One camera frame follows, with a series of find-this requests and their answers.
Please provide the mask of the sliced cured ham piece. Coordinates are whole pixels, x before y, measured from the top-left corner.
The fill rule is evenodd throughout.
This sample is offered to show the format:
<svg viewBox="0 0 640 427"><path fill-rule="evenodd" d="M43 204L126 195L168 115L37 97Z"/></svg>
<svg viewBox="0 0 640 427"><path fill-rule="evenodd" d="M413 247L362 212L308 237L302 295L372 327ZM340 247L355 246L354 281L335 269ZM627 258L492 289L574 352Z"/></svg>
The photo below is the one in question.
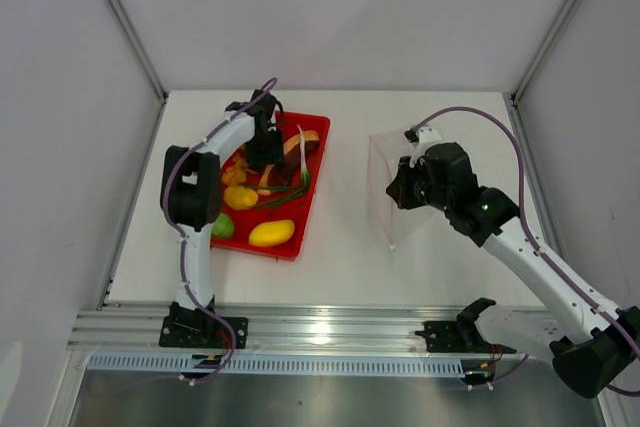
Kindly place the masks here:
<svg viewBox="0 0 640 427"><path fill-rule="evenodd" d="M303 136L296 134L290 137L284 143L284 160L265 167L258 183L259 196L269 196L278 188L292 186L293 177L300 171L302 164L301 139L304 140L305 154L310 154L318 148L321 137L314 130L304 130Z"/></svg>

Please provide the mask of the green scallion stalk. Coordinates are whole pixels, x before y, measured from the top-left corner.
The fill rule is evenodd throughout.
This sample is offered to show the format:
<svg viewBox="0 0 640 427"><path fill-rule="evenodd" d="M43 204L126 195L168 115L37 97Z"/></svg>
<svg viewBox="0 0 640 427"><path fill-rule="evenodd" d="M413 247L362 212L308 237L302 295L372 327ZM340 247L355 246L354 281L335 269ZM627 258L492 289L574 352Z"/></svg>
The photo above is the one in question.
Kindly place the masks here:
<svg viewBox="0 0 640 427"><path fill-rule="evenodd" d="M300 124L297 125L297 129L298 129L298 134L300 134L300 136L303 136L304 129L301 127ZM293 201L299 197L302 197L304 194L307 193L311 185L312 176L309 172L308 165L307 165L307 159L306 159L307 154L305 154L303 139L301 139L300 147L301 147L302 164L299 171L298 183L295 185L292 185L291 187L278 188L275 193L272 193L269 196L259 196L258 203L252 209L258 210L258 209L269 208L269 209L275 210L276 208L282 206L283 204ZM258 190L258 184L257 185L245 184L245 187L251 188L256 192Z"/></svg>

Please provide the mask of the clear zip top bag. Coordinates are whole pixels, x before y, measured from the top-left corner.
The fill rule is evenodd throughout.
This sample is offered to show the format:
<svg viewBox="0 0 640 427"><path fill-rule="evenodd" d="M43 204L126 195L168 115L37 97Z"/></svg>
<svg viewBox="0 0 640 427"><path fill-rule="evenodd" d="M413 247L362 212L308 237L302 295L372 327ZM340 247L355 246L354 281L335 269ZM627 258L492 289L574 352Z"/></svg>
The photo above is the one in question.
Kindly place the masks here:
<svg viewBox="0 0 640 427"><path fill-rule="evenodd" d="M391 251L406 244L436 213L431 207L400 210L386 193L397 174L399 159L414 150L404 131L401 128L368 137L366 193L371 229Z"/></svg>

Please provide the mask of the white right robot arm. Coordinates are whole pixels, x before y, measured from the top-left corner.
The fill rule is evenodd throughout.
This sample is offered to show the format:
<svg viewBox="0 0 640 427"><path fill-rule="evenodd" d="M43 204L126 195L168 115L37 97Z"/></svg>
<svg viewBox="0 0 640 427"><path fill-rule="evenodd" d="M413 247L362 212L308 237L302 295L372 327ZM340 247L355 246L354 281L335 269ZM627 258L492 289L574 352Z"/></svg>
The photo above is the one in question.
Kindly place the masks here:
<svg viewBox="0 0 640 427"><path fill-rule="evenodd" d="M574 393L592 399L639 358L639 309L598 294L526 225L501 190L479 184L455 142L403 156L386 189L401 210L431 207L450 226L508 267L553 315L528 320L490 299L469 305L456 327L468 350L501 344L549 363Z"/></svg>

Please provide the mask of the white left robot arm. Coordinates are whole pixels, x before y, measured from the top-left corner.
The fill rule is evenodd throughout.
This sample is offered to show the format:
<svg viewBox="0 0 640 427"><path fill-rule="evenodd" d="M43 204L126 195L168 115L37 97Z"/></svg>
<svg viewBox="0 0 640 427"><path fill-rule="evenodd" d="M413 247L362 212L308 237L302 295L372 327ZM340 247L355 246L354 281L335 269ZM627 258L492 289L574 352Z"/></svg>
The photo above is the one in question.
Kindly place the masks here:
<svg viewBox="0 0 640 427"><path fill-rule="evenodd" d="M212 313L210 240L223 203L222 165L242 146L251 167L284 161L283 134L274 120L284 109L271 93L276 83L271 78L249 101L228 105L222 120L194 146L172 146L165 152L160 204L180 236L175 302L181 308Z"/></svg>

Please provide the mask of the orange ginger root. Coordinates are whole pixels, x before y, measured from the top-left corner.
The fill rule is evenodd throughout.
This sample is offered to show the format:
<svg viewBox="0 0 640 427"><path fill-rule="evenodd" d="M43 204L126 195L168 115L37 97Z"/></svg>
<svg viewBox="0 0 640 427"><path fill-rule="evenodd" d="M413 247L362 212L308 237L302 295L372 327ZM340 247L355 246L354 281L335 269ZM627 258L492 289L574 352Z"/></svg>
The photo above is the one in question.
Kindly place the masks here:
<svg viewBox="0 0 640 427"><path fill-rule="evenodd" d="M251 175L257 172L249 167L247 159L247 148L241 146L232 155L229 164L223 169L222 183L227 187L245 184Z"/></svg>

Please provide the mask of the yellow potato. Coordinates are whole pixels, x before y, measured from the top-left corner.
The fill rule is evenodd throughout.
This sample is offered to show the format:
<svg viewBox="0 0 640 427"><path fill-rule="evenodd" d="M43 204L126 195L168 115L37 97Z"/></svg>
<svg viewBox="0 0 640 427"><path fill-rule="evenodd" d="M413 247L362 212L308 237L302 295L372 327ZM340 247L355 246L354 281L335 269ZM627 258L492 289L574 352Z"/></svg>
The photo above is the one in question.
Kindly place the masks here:
<svg viewBox="0 0 640 427"><path fill-rule="evenodd" d="M223 193L225 204L234 211L252 209L259 201L259 194L241 185L229 186Z"/></svg>

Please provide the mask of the red plastic tray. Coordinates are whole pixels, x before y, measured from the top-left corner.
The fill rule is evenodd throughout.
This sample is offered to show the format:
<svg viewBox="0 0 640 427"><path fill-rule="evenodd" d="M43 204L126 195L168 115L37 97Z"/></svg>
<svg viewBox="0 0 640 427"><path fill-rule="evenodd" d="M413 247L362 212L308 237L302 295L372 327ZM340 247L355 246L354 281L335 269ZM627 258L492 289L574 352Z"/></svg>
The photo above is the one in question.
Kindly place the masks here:
<svg viewBox="0 0 640 427"><path fill-rule="evenodd" d="M284 162L255 168L241 147L223 166L222 214L211 246L293 261L301 250L328 140L327 117L276 112Z"/></svg>

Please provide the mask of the yellow mango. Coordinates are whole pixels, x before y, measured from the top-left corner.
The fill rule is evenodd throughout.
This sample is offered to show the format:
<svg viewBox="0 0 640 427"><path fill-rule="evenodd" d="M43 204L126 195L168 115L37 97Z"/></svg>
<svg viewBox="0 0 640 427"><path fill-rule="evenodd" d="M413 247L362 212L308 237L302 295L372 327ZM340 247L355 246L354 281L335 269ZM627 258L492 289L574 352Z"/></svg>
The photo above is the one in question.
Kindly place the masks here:
<svg viewBox="0 0 640 427"><path fill-rule="evenodd" d="M295 233L292 220L276 220L258 224L250 232L248 243L255 247L275 247L288 242Z"/></svg>

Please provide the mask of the green custard apple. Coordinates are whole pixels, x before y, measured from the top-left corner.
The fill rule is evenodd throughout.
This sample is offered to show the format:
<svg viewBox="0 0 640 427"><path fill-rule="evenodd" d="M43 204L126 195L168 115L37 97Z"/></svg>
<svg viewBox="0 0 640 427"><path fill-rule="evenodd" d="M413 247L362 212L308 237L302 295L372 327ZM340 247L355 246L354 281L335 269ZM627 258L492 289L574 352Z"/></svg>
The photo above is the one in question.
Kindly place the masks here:
<svg viewBox="0 0 640 427"><path fill-rule="evenodd" d="M215 239L229 240L235 232L235 224L232 218L221 212L213 222L211 236Z"/></svg>

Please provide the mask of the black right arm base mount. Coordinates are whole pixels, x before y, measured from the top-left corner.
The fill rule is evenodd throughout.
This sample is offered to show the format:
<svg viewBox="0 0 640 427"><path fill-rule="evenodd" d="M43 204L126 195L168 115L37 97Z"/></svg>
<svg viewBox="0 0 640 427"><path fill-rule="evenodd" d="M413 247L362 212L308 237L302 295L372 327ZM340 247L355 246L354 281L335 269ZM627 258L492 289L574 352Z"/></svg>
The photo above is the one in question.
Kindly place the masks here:
<svg viewBox="0 0 640 427"><path fill-rule="evenodd" d="M481 297L462 309L454 320L424 321L413 335L423 339L429 353L490 354L497 350L484 340L474 322L495 300Z"/></svg>

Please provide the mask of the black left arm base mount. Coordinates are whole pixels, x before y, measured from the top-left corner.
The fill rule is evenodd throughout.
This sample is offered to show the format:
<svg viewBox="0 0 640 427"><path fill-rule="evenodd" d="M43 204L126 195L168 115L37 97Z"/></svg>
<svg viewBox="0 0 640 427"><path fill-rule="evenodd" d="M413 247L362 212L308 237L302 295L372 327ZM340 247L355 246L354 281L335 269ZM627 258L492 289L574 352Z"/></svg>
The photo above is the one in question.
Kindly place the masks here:
<svg viewBox="0 0 640 427"><path fill-rule="evenodd" d="M158 344L164 348L230 349L231 332L235 335L235 348L244 349L248 336L249 319L223 317L225 327L200 309L188 309L172 302L164 317Z"/></svg>

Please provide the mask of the aluminium rail profile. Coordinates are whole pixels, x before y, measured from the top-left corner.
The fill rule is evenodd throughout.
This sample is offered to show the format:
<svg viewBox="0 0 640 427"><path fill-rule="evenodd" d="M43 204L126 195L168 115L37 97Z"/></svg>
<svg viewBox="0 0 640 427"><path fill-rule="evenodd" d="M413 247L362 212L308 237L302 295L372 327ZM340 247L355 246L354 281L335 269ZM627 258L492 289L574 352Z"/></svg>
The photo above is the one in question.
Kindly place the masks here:
<svg viewBox="0 0 640 427"><path fill-rule="evenodd" d="M221 305L223 317L245 317L243 353L404 356L425 349L414 334L425 321L454 320L459 306L385 308L349 306ZM80 311L69 350L158 351L167 304L113 304Z"/></svg>

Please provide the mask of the left aluminium frame post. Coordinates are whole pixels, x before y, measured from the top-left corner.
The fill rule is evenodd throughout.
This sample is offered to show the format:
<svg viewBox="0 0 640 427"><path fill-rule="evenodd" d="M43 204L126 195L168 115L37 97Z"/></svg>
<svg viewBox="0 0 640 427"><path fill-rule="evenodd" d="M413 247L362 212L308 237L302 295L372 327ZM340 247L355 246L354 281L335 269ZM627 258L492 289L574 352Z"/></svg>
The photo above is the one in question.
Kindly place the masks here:
<svg viewBox="0 0 640 427"><path fill-rule="evenodd" d="M143 45L143 42L125 8L122 0L104 0L111 12L114 22L120 30L129 50L138 66L142 70L155 98L163 104L167 97L167 91L154 67L151 58Z"/></svg>

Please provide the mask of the aluminium frame post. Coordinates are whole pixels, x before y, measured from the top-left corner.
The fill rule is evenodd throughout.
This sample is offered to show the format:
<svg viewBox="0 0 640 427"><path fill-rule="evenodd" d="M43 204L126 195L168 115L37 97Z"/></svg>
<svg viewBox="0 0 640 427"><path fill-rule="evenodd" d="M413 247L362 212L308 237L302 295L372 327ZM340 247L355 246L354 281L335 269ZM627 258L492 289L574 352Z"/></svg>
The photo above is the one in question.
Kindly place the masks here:
<svg viewBox="0 0 640 427"><path fill-rule="evenodd" d="M553 53L556 45L562 38L562 35L572 18L576 14L583 0L562 0L554 16L546 28L541 41L537 45L534 54L527 63L522 75L520 76L513 92L510 94L510 100L515 108L518 108L524 97L540 74L548 58Z"/></svg>
<svg viewBox="0 0 640 427"><path fill-rule="evenodd" d="M125 8L122 0L104 0L111 12L114 22L120 30L129 50L138 66L142 70L155 98L163 104L167 97L167 91L154 67L151 58L143 45L143 42Z"/></svg>

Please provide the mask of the right aluminium frame post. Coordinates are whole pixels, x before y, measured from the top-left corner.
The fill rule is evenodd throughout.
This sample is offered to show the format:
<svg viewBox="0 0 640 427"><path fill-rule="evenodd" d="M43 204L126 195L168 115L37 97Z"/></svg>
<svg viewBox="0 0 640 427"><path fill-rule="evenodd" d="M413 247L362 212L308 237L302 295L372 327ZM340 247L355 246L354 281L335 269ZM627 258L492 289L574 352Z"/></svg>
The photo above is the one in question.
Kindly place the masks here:
<svg viewBox="0 0 640 427"><path fill-rule="evenodd" d="M562 0L554 16L546 28L541 41L537 45L534 54L527 63L522 75L520 76L513 92L510 94L510 100L515 108L518 108L524 97L540 74L548 58L553 53L556 45L562 38L562 35L572 18L576 14L583 0Z"/></svg>

